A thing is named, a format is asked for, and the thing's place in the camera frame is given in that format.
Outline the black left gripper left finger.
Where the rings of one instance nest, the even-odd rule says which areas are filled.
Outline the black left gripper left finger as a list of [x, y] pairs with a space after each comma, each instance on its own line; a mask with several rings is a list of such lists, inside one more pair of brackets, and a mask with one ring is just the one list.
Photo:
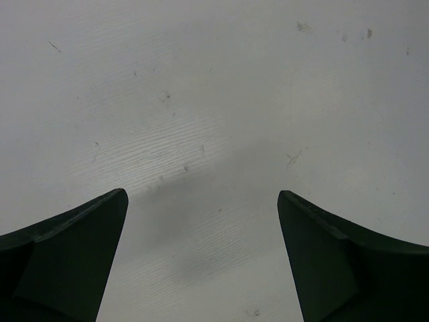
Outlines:
[[96, 321], [128, 208], [124, 189], [1, 236], [2, 321]]

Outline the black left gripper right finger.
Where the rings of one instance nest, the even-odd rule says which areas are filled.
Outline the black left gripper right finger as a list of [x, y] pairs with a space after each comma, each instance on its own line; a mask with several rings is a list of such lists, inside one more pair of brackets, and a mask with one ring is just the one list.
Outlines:
[[305, 321], [427, 321], [428, 247], [329, 213], [292, 191], [278, 213]]

